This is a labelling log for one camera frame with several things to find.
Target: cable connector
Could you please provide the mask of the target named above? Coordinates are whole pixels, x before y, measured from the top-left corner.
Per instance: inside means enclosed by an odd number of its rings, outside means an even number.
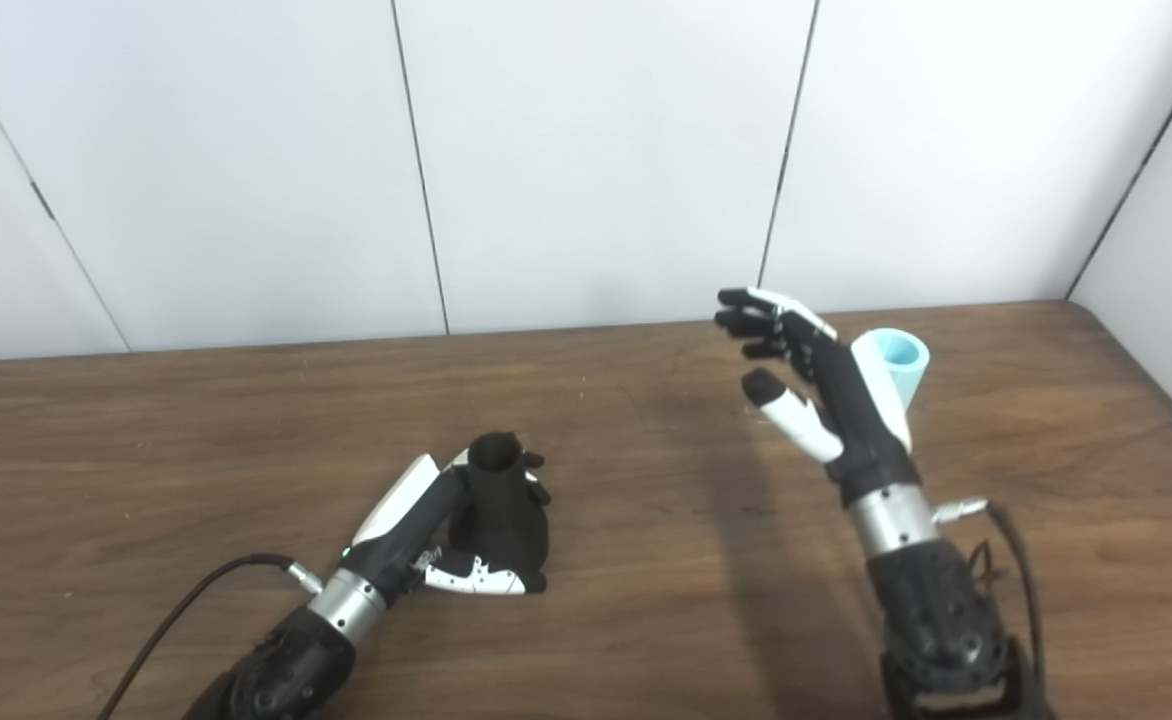
[[[301,562],[293,562],[292,565],[288,565],[288,575],[293,575],[297,578],[297,584],[302,585],[302,590],[308,593],[320,595],[323,591],[323,580],[304,568]]]
[[[989,502],[984,497],[966,497],[955,502],[947,502],[946,505],[938,505],[933,509],[933,524],[943,525],[956,519],[967,518],[969,515],[983,512]]]

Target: prosthetic hand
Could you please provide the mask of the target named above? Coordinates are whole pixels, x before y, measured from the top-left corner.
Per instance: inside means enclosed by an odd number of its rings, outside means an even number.
[[[820,406],[763,368],[742,378],[752,405],[822,462],[839,488],[886,619],[880,670],[893,716],[1051,719],[1043,690],[1038,610],[1020,537],[1006,511],[988,507],[983,498],[935,510],[928,505],[911,461],[906,413],[874,338],[868,333],[845,344],[813,311],[774,292],[724,290],[718,300],[725,307],[715,322],[731,337],[754,340],[742,347],[743,355],[786,360],[816,388]],[[989,564],[989,546],[983,544],[966,561],[938,529],[982,510],[1006,530],[1021,564],[1031,607],[1034,670],[999,619],[990,573],[974,578],[982,552]],[[955,705],[955,698],[1001,685],[997,701]],[[946,709],[925,701],[936,697],[952,697]]]
[[[513,433],[476,439],[444,470],[430,455],[414,460],[359,525],[329,582],[289,569],[315,597],[219,675],[185,719],[315,719],[348,678],[359,641],[422,584],[463,593],[545,591],[541,507],[550,496],[526,470],[540,464]],[[449,515],[454,546],[427,550]]]

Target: robotic arm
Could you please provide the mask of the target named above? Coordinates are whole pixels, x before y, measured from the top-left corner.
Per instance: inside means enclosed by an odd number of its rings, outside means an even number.
[[[743,354],[786,360],[820,399],[816,405],[763,368],[742,378],[752,405],[822,462],[839,488],[886,619],[883,680],[893,716],[1052,719],[1042,663],[1031,670],[1020,643],[1006,633],[988,587],[979,587],[970,561],[938,527],[987,503],[929,507],[911,460],[906,414],[874,338],[868,333],[845,344],[813,311],[774,292],[727,290],[718,300],[725,307],[715,322],[731,337],[755,340]],[[1022,568],[1022,577],[1028,575]],[[1038,621],[1034,626],[1038,637]],[[999,687],[1002,697],[983,706],[925,705],[929,697]]]
[[[541,456],[512,433],[489,433],[441,470],[422,455],[374,507],[327,583],[289,569],[315,592],[203,691],[186,720],[308,720],[342,687],[356,646],[400,596],[445,591],[545,591],[541,507],[550,496],[526,470]],[[454,516],[450,548],[427,550]]]

